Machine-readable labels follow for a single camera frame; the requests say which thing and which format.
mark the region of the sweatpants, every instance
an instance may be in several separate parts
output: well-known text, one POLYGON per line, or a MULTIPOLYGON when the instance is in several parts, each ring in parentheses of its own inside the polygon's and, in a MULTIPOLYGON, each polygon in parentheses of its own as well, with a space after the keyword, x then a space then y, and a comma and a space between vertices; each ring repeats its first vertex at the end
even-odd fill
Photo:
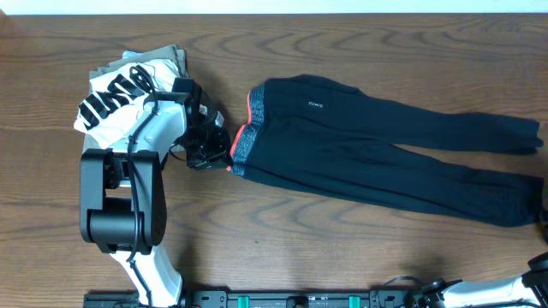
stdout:
POLYGON ((312 75, 266 81, 250 91, 247 108, 229 168, 247 180, 505 227, 545 215, 542 178, 442 163, 394 145, 534 154, 543 145, 536 121, 422 110, 312 75))

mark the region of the green clip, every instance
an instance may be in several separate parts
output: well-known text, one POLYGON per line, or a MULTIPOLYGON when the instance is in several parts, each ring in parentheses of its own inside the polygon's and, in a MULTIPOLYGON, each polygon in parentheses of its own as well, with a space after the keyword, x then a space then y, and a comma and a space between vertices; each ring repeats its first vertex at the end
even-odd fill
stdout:
POLYGON ((249 308, 249 296, 238 297, 238 308, 249 308))
POLYGON ((361 299, 359 296, 348 297, 348 308, 360 308, 361 299))

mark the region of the gray waistband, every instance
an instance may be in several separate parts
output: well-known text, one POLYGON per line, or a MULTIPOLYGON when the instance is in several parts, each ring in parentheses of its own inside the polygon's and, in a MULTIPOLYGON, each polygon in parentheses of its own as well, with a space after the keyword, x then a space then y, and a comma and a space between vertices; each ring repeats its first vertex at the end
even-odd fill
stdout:
POLYGON ((251 111, 251 123, 244 126, 240 138, 235 141, 234 166, 230 170, 235 175, 243 176, 247 157, 257 139, 257 133, 265 122, 265 85, 258 86, 249 93, 249 109, 251 111))

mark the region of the wooden table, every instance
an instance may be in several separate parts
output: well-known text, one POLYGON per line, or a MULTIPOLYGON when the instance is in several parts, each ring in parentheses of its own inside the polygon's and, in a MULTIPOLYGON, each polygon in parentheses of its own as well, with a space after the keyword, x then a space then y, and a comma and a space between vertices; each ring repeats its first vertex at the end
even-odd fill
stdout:
MULTIPOLYGON (((133 288, 80 237, 73 128, 89 70, 124 50, 178 44, 189 73, 247 120, 249 89, 319 74, 443 112, 548 121, 546 15, 156 15, 0 19, 0 306, 76 307, 88 289, 133 288)), ((548 137, 545 130, 541 135, 548 137)), ((536 156, 427 151, 475 168, 546 176, 536 156)), ((399 275, 485 281, 546 250, 535 226, 497 228, 266 187, 226 171, 163 173, 172 263, 233 289, 367 288, 399 275)))

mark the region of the black print on shirt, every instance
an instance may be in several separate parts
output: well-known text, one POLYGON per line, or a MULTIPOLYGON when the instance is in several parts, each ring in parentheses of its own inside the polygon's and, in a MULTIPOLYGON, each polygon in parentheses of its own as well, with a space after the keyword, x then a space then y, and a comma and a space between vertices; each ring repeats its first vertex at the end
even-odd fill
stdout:
POLYGON ((88 96, 84 99, 84 102, 87 102, 87 104, 82 102, 78 106, 80 115, 89 123, 89 125, 85 124, 87 130, 96 127, 100 123, 100 120, 91 111, 90 107, 93 108, 101 119, 106 119, 118 108, 129 104, 129 99, 134 100, 145 94, 121 74, 110 82, 107 90, 107 92, 96 92, 99 98, 93 94, 88 96))

